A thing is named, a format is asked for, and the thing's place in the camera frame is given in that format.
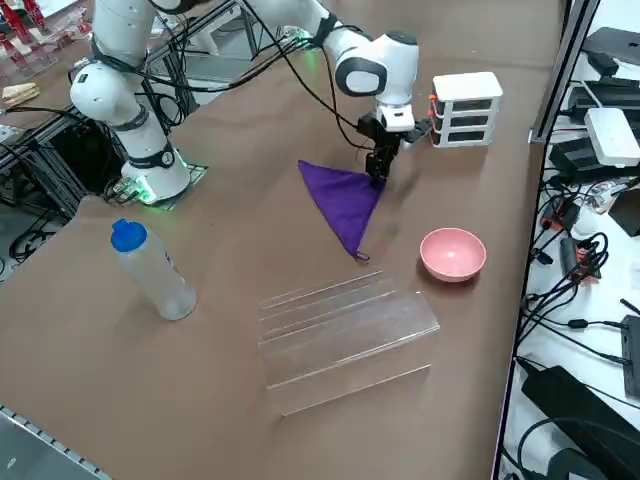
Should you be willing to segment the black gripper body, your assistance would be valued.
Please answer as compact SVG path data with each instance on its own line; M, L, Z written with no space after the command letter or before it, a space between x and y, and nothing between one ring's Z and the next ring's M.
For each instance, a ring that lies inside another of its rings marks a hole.
M358 119L356 131L373 140L376 146L399 146L401 142L413 144L431 131L431 122L424 118L410 131L389 132L376 117L367 113Z

